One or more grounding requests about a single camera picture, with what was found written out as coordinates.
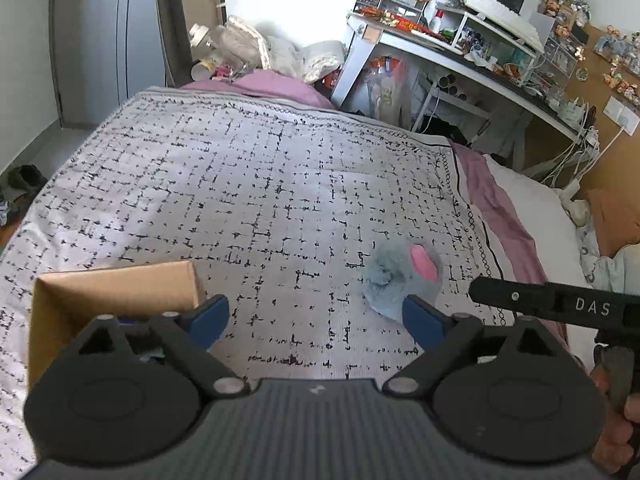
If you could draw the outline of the person's right hand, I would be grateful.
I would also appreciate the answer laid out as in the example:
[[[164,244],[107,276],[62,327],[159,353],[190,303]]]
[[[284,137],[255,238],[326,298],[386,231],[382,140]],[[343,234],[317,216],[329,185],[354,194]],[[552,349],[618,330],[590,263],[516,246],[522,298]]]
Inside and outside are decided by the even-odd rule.
[[[605,426],[594,447],[592,458],[609,474],[615,474],[634,458],[634,448],[629,444],[634,424],[639,423],[640,400],[638,393],[628,396],[623,413],[608,407]]]

